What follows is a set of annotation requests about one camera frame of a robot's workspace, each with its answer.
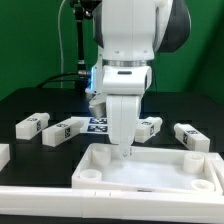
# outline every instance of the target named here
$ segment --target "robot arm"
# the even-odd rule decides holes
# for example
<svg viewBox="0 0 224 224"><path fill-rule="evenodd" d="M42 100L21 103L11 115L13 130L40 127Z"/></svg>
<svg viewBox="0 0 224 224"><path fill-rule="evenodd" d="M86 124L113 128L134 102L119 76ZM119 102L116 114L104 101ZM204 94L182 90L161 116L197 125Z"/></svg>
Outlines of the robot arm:
<svg viewBox="0 0 224 224"><path fill-rule="evenodd" d="M106 97L110 141L128 157L154 52L178 49L189 36L190 17L182 0L103 0L96 12L95 39L103 48L96 92Z"/></svg>

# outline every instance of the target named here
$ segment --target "black cable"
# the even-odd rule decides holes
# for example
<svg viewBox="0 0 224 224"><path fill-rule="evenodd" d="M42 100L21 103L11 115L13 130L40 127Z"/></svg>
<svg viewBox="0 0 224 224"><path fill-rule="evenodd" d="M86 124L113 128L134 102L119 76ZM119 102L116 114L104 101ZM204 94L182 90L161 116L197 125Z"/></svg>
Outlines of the black cable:
<svg viewBox="0 0 224 224"><path fill-rule="evenodd" d="M154 81L154 85L155 85L155 89L156 89L156 92L158 92L158 89L157 89L157 79L156 79L156 69L155 69L155 62L153 61L152 64L151 64L151 68L152 68L152 79Z"/></svg>
<svg viewBox="0 0 224 224"><path fill-rule="evenodd" d="M67 80L49 80L46 82L42 82L41 85L38 85L39 87L37 88L42 88L44 85L48 84L48 83L53 83L53 82L86 82L86 80L81 80L81 79L67 79Z"/></svg>
<svg viewBox="0 0 224 224"><path fill-rule="evenodd" d="M78 71L86 70L85 57L84 57L84 42L83 42L83 8L80 6L74 7L74 15L77 26L77 41L78 41Z"/></svg>
<svg viewBox="0 0 224 224"><path fill-rule="evenodd" d="M77 76L78 77L78 73L71 72L71 73L63 73L63 74L51 76L50 78L48 78L45 81L43 81L40 84L38 84L36 86L36 88L42 88L48 81L51 81L53 79L58 79L58 78L66 77L66 76Z"/></svg>

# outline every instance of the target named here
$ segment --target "white plastic box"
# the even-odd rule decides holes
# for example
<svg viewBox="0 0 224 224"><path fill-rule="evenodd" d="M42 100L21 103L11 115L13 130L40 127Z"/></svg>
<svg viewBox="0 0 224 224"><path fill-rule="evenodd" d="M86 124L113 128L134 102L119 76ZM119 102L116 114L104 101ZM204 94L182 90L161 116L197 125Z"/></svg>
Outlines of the white plastic box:
<svg viewBox="0 0 224 224"><path fill-rule="evenodd" d="M131 147L120 159L116 145L92 144L72 176L73 188L223 194L209 154Z"/></svg>

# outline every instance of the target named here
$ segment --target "cable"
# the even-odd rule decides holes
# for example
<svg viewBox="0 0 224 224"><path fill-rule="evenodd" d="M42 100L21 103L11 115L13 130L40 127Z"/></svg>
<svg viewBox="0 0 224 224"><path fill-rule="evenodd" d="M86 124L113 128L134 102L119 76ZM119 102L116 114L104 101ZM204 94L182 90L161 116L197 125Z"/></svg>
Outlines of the cable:
<svg viewBox="0 0 224 224"><path fill-rule="evenodd" d="M64 49L63 49L63 42L62 42L62 35L61 35L61 14L65 6L65 3L67 1L68 0L62 1L59 12L58 12L58 37L59 37L59 45L60 45L60 53L61 53L61 74L64 73Z"/></svg>
<svg viewBox="0 0 224 224"><path fill-rule="evenodd" d="M85 80L81 80L81 79L65 79L65 80L49 80L49 81L45 81L42 82L41 85L38 85L37 88L42 88L44 85L46 85L47 83L54 83L54 82L86 82Z"/></svg>
<svg viewBox="0 0 224 224"><path fill-rule="evenodd" d="M152 62L152 78L154 79L154 85L155 85L155 89L156 92L158 92L158 88L157 88L157 79L156 79L156 69L155 69L155 62Z"/></svg>
<svg viewBox="0 0 224 224"><path fill-rule="evenodd" d="M70 73L64 73L64 74L51 76L50 78L46 79L42 83L38 84L36 86L36 88L42 88L47 82L49 82L49 81L51 81L53 79L63 78L63 77L66 77L66 76L77 76L78 77L78 74L70 72Z"/></svg>

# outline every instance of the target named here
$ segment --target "rectangular block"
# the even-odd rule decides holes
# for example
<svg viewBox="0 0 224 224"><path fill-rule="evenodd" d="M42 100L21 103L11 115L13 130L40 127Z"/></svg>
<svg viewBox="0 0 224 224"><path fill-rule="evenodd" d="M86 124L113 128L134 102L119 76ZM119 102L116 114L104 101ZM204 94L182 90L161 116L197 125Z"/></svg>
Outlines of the rectangular block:
<svg viewBox="0 0 224 224"><path fill-rule="evenodd" d="M175 137L189 150L209 152L210 139L189 124L176 124Z"/></svg>
<svg viewBox="0 0 224 224"><path fill-rule="evenodd" d="M145 120L141 120L136 128L135 141L144 143L153 136L155 136L161 128L162 119L159 117L148 117Z"/></svg>
<svg viewBox="0 0 224 224"><path fill-rule="evenodd" d="M43 145L55 147L78 135L83 124L84 122L82 120L70 118L51 126L42 132L42 143Z"/></svg>
<svg viewBox="0 0 224 224"><path fill-rule="evenodd" d="M9 145L0 144L0 171L10 160Z"/></svg>
<svg viewBox="0 0 224 224"><path fill-rule="evenodd" d="M16 138L30 140L48 126L47 113L35 113L16 125Z"/></svg>

